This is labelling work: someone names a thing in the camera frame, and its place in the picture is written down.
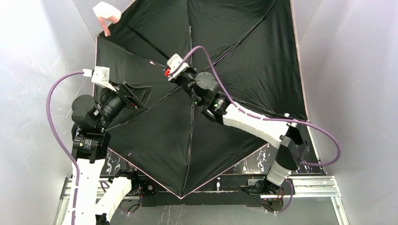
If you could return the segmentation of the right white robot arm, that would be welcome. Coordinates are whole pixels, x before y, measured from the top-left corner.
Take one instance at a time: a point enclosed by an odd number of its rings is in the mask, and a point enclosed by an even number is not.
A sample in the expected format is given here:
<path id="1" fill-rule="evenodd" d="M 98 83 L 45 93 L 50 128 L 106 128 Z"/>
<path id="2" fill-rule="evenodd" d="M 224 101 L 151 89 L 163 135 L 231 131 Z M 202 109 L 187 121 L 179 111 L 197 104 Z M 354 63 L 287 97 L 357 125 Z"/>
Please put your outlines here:
<path id="1" fill-rule="evenodd" d="M 211 73 L 194 76 L 189 68 L 180 73 L 167 69 L 165 76 L 170 82 L 181 86 L 210 121 L 248 132 L 277 148 L 276 159 L 265 180 L 268 185 L 280 187 L 299 168 L 307 149 L 307 141 L 299 131 L 299 124 L 270 121 L 264 115 L 232 103 L 221 95 L 221 86 Z"/>

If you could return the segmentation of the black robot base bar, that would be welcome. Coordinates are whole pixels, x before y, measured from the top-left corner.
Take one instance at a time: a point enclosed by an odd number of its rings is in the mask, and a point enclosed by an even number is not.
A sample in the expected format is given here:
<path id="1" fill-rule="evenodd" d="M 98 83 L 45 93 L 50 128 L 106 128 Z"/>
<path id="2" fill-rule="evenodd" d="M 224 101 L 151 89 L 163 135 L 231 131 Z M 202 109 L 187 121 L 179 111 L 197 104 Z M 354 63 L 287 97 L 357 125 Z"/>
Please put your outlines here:
<path id="1" fill-rule="evenodd" d="M 245 205 L 260 207 L 259 196 L 248 195 L 240 190 L 242 186 L 247 184 L 249 179 L 263 180 L 265 176 L 252 174 L 222 175 L 204 184 L 183 199 L 179 199 L 146 175 L 139 176 L 139 184 L 143 187 L 144 207 L 168 205 Z"/>

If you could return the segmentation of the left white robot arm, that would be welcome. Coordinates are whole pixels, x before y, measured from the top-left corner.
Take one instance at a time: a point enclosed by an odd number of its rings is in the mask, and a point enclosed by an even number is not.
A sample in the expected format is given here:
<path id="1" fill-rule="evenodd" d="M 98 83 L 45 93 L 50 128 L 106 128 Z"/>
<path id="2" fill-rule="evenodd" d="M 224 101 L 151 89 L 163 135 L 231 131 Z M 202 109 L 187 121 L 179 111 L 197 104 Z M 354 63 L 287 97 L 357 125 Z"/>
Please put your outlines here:
<path id="1" fill-rule="evenodd" d="M 72 173 L 64 225 L 108 225 L 125 196 L 142 192 L 138 173 L 120 170 L 104 195 L 97 199 L 111 139 L 106 129 L 123 109 L 142 109 L 153 90 L 152 86 L 138 83 L 111 85 L 112 89 L 102 90 L 99 101 L 90 95 L 80 95 L 71 105 L 75 130 L 71 155 L 77 168 Z"/>

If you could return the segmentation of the black pink folding umbrella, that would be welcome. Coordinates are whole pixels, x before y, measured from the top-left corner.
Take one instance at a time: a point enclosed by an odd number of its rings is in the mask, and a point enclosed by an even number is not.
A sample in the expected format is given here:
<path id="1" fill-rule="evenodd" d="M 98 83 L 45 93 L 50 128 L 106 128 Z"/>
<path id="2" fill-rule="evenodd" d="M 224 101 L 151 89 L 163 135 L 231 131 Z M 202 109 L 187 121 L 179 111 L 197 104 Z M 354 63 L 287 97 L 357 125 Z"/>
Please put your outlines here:
<path id="1" fill-rule="evenodd" d="M 227 109 L 276 137 L 287 123 L 253 115 L 307 120 L 289 0 L 137 0 L 109 30 L 96 65 L 153 89 L 113 120 L 109 147 L 177 198 L 266 144 L 223 122 Z"/>

